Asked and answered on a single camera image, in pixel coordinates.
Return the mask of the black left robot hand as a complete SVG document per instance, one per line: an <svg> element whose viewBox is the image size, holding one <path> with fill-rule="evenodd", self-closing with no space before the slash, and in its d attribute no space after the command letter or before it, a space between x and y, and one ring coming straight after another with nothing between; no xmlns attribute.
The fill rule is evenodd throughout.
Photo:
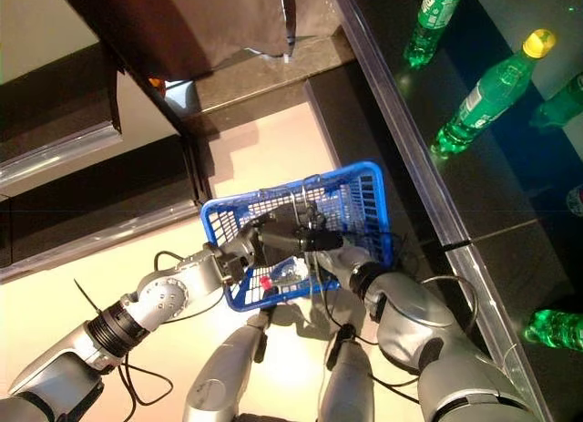
<svg viewBox="0 0 583 422"><path fill-rule="evenodd" d="M272 249L266 247L261 240L261 234L264 231L289 232L295 230L326 231L325 229L303 226L294 217L278 210L266 212L248 221L233 239L222 244L215 252L222 275L230 280L230 283L238 283L249 268L269 267L289 257L299 257L305 254L305 252L289 253Z"/></svg>

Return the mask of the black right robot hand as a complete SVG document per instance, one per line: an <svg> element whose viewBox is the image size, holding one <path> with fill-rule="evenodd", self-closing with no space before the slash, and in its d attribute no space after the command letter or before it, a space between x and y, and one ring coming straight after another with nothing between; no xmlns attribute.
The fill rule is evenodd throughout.
<svg viewBox="0 0 583 422"><path fill-rule="evenodd" d="M266 247L289 253L329 251L343 246L343 236L328 231L264 231L261 240Z"/></svg>

